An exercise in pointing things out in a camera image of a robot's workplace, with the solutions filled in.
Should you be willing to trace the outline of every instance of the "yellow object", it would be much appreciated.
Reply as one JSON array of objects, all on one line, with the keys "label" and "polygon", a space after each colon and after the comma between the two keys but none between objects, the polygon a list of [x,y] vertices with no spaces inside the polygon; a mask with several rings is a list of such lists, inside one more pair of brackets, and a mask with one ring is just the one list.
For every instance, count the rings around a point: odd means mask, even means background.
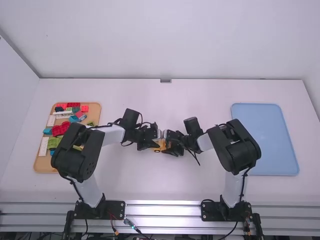
[{"label": "yellow object", "polygon": [[155,141],[156,144],[158,144],[160,147],[157,148],[153,148],[153,151],[155,153],[161,153],[161,151],[166,150],[166,140],[165,139],[161,139],[158,141]]},{"label": "yellow object", "polygon": [[81,145],[81,146],[73,145],[73,148],[76,150],[82,151],[82,149],[84,149],[84,146],[83,145]]}]

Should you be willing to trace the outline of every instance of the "white wall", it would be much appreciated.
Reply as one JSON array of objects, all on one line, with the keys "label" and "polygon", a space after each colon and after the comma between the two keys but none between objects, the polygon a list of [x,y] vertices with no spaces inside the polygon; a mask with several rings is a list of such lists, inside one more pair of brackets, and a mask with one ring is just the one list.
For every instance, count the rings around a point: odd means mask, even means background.
[{"label": "white wall", "polygon": [[0,179],[38,82],[39,78],[0,36]]},{"label": "white wall", "polygon": [[44,78],[304,79],[320,116],[319,10],[319,0],[0,0],[0,28]]}]

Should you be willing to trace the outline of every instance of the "red lego brick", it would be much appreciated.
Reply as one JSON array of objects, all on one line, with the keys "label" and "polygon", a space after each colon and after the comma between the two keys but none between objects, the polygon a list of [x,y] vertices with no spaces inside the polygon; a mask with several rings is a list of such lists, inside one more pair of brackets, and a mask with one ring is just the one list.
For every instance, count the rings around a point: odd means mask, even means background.
[{"label": "red lego brick", "polygon": [[74,108],[74,107],[80,107],[80,102],[68,102],[66,104],[67,108]]},{"label": "red lego brick", "polygon": [[79,119],[79,118],[81,118],[83,115],[85,115],[82,111],[77,111],[76,113],[75,113],[75,115],[76,115],[76,117]]},{"label": "red lego brick", "polygon": [[53,126],[51,130],[52,136],[56,137],[56,136],[65,134],[68,128],[70,127],[70,124],[71,124],[70,122],[64,121],[61,125]]},{"label": "red lego brick", "polygon": [[70,127],[70,122],[68,121],[64,121],[62,124],[61,124],[61,131],[62,131],[62,134],[65,134],[65,132],[68,130],[68,128]]},{"label": "red lego brick", "polygon": [[56,136],[59,136],[59,135],[62,135],[62,131],[61,131],[60,125],[53,126],[53,128],[52,128],[52,136],[56,137]]},{"label": "red lego brick", "polygon": [[67,104],[66,103],[61,103],[61,102],[57,103],[55,106],[56,107],[62,107],[64,110],[66,110],[66,108],[67,108]]},{"label": "red lego brick", "polygon": [[88,105],[81,106],[81,112],[88,113],[89,112],[89,106]]}]

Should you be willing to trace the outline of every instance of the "green lego brick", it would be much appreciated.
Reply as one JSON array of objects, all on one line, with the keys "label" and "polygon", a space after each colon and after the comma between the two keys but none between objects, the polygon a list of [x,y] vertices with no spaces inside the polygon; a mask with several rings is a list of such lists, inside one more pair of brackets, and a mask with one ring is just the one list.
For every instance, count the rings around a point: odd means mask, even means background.
[{"label": "green lego brick", "polygon": [[49,137],[47,149],[56,149],[58,147],[59,143],[61,142],[62,137],[63,136]]},{"label": "green lego brick", "polygon": [[90,121],[86,124],[87,126],[95,126],[95,123],[93,121]]},{"label": "green lego brick", "polygon": [[72,108],[72,112],[75,114],[76,112],[79,112],[80,111],[80,107],[79,106],[74,106]]}]

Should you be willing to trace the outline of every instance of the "black mounting bracket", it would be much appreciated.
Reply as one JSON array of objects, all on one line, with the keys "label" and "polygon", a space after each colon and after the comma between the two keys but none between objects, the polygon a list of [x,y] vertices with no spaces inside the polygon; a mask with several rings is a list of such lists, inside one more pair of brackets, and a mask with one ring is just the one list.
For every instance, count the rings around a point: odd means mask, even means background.
[{"label": "black mounting bracket", "polygon": [[73,211],[73,219],[123,220],[125,218],[124,201],[104,200],[96,208],[77,201]]},{"label": "black mounting bracket", "polygon": [[103,194],[102,199],[97,207],[92,208],[82,201],[75,203],[74,211],[67,212],[65,218],[62,240],[70,239],[71,225],[74,219],[84,220],[123,220],[125,218],[126,203],[124,201],[106,200]]},{"label": "black mounting bracket", "polygon": [[204,222],[245,222],[252,220],[253,213],[249,202],[241,201],[229,208],[220,196],[220,201],[201,203],[201,219]]}]

